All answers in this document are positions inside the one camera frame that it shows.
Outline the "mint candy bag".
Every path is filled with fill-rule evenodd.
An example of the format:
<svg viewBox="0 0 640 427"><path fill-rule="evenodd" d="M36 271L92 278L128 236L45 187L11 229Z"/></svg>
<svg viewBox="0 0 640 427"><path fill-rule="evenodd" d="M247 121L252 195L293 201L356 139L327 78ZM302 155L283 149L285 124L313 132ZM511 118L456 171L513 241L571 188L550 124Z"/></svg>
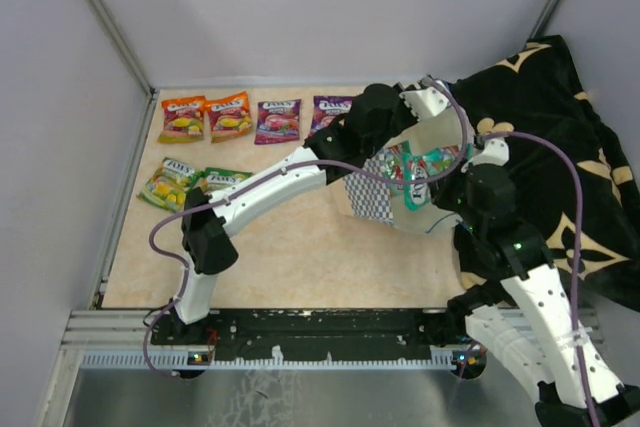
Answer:
<svg viewBox="0 0 640 427"><path fill-rule="evenodd" d="M408 141L383 148L380 152L383 175L394 181L403 180L404 155L410 152L410 143Z"/></svg>
<svg viewBox="0 0 640 427"><path fill-rule="evenodd" d="M404 186L404 202L410 211L417 211L431 203L428 177L441 173L451 166L458 157L460 148L456 145L435 148L424 154L403 154L403 174L405 180L420 180L420 183Z"/></svg>

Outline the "purple candy bag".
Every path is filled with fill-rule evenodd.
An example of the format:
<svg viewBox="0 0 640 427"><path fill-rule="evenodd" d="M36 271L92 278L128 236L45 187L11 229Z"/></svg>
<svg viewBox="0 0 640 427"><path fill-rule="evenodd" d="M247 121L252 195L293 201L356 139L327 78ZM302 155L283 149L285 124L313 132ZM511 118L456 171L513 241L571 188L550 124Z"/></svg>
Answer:
<svg viewBox="0 0 640 427"><path fill-rule="evenodd" d="M298 141L301 103L301 99L259 102L254 144Z"/></svg>
<svg viewBox="0 0 640 427"><path fill-rule="evenodd" d="M313 114L308 137L327 127L335 117L348 113L352 105L352 96L315 95Z"/></svg>

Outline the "blue checkered paper bag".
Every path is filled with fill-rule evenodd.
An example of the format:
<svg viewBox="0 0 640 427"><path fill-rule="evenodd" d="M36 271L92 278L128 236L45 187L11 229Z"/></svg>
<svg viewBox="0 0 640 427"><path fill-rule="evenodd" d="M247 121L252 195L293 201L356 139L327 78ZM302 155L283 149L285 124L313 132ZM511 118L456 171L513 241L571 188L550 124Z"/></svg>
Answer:
<svg viewBox="0 0 640 427"><path fill-rule="evenodd" d="M463 135L472 141L473 128L465 117L459 118L453 109L448 109L432 120L409 128L385 147L408 141L412 154L424 154L456 145L460 148L459 155L467 157L472 146L462 143ZM417 234L434 234L455 227L460 217L436 207L432 200L417 211L406 207L404 186L420 180L386 178L382 172L381 150L365 162L363 170L367 175L351 173L331 186L339 212Z"/></svg>

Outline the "orange candy bag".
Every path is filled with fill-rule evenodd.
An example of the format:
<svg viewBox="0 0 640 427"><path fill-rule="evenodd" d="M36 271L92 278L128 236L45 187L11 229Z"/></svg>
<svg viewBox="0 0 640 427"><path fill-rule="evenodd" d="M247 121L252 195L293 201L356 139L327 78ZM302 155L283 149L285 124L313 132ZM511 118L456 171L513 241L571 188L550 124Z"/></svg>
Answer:
<svg viewBox="0 0 640 427"><path fill-rule="evenodd" d="M230 96L207 100L211 142L219 143L248 135L253 127L249 96L246 91Z"/></svg>
<svg viewBox="0 0 640 427"><path fill-rule="evenodd" d="M191 143L204 139L205 96L166 99L161 102L163 128L160 143Z"/></svg>

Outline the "green candy bag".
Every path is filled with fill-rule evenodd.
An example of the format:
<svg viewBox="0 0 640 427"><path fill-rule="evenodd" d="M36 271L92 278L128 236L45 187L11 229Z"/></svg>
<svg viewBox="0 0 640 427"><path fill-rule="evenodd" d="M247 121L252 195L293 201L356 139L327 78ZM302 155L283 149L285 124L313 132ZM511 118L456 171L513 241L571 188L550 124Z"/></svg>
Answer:
<svg viewBox="0 0 640 427"><path fill-rule="evenodd" d="M234 186L253 175L252 172L223 169L219 167L207 167L201 174L198 186L204 193Z"/></svg>
<svg viewBox="0 0 640 427"><path fill-rule="evenodd" d="M185 203L201 170L189 163L165 157L153 175L144 183L137 198L163 210L176 213Z"/></svg>

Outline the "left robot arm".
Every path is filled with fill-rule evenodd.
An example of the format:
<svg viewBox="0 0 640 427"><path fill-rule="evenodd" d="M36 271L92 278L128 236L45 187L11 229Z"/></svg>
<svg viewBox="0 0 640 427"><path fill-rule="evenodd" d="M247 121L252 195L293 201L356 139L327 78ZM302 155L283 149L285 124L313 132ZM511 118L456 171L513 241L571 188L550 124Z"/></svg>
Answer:
<svg viewBox="0 0 640 427"><path fill-rule="evenodd" d="M177 257L183 280L165 309L174 334L189 344L206 336L217 277L239 258L235 235L275 207L362 168L390 139L433 115L422 92L372 84L353 98L348 112L279 163L214 196L192 190L182 212L183 252Z"/></svg>

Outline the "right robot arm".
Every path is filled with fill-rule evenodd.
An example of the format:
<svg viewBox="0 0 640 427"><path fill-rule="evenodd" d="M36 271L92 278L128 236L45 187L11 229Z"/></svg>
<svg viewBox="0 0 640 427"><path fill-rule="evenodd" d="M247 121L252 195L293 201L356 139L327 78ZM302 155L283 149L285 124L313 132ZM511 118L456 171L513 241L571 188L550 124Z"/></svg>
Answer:
<svg viewBox="0 0 640 427"><path fill-rule="evenodd" d="M506 170L471 166L436 182L434 204L461 217L481 266L529 322L516 330L487 283L447 304L448 334L486 347L526 390L543 426L615 426L639 411L639 389L609 368L577 319L539 231L516 211Z"/></svg>

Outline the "black floral blanket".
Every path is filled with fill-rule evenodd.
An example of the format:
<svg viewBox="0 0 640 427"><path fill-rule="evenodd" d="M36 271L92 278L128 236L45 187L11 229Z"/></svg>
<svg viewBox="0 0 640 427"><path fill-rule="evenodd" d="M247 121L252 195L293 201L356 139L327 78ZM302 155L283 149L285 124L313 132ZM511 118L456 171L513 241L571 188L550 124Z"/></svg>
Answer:
<svg viewBox="0 0 640 427"><path fill-rule="evenodd" d="M518 214L544 237L565 286L639 309L639 189L591 105L562 36L452 84L480 135L506 133Z"/></svg>

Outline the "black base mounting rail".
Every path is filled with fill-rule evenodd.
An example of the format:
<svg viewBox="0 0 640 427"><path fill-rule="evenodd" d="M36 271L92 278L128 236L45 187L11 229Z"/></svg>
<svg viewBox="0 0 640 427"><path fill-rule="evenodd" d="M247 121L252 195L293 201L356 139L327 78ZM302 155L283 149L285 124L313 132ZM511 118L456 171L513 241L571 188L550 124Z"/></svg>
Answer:
<svg viewBox="0 0 640 427"><path fill-rule="evenodd" d="M482 347L441 309L223 308L192 324L170 311L148 326L153 346L202 347L189 358L196 374L224 362L274 362L436 368L474 379L486 367Z"/></svg>

